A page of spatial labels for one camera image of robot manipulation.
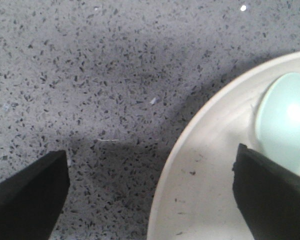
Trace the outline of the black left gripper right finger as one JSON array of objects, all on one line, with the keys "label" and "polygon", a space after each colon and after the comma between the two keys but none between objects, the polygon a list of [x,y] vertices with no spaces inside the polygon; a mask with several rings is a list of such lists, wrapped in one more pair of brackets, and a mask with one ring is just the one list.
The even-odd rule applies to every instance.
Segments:
[{"label": "black left gripper right finger", "polygon": [[239,144],[232,191],[255,240],[300,240],[300,176]]}]

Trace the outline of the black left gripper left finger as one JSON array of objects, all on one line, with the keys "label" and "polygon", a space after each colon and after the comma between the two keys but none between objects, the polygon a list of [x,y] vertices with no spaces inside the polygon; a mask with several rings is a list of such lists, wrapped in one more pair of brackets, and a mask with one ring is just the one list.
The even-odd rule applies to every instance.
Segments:
[{"label": "black left gripper left finger", "polygon": [[47,240],[70,187],[67,154],[51,151],[0,183],[0,240]]}]

